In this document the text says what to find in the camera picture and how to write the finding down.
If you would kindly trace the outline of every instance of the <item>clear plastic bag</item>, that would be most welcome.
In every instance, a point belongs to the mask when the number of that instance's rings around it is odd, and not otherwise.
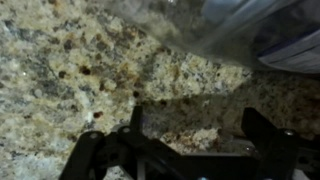
[[[268,28],[266,25],[270,25],[274,29],[288,28],[286,31],[290,33],[290,28],[295,29],[299,23],[310,20],[310,17],[304,15],[310,7],[303,9],[303,2],[320,5],[316,0],[96,1],[113,14],[135,24],[170,48],[191,52],[213,59],[218,63],[233,62],[233,64],[241,64],[255,69],[284,69],[294,72],[299,72],[299,68],[279,68],[259,61],[258,55],[261,51],[280,42],[268,41],[261,44],[257,42],[257,39],[263,36],[277,39],[277,32],[272,32],[270,35],[269,32],[264,31]],[[280,19],[285,19],[285,22],[294,19],[297,21],[295,24],[289,22],[287,25],[280,21],[277,22],[273,14],[284,9],[287,10],[285,13],[280,13]],[[316,22],[310,23],[318,26],[318,20],[314,21]],[[299,37],[307,31],[309,29],[303,29],[290,38]]]

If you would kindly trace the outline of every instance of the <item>black plastic object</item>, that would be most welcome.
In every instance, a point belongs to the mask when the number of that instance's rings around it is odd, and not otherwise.
[[[135,107],[129,126],[103,138],[87,132],[78,140],[60,180],[102,180],[107,169],[120,166],[132,179],[291,180],[294,169],[319,179],[320,147],[290,129],[277,129],[247,108],[242,129],[260,159],[241,156],[182,156],[141,132],[142,107]]]

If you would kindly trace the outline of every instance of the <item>speckled granite surface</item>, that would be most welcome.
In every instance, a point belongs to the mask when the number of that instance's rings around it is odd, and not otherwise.
[[[56,179],[82,132],[110,132],[135,104],[145,133],[182,153],[241,134],[247,106],[320,134],[320,82],[170,51],[84,0],[0,0],[0,45],[0,179]]]

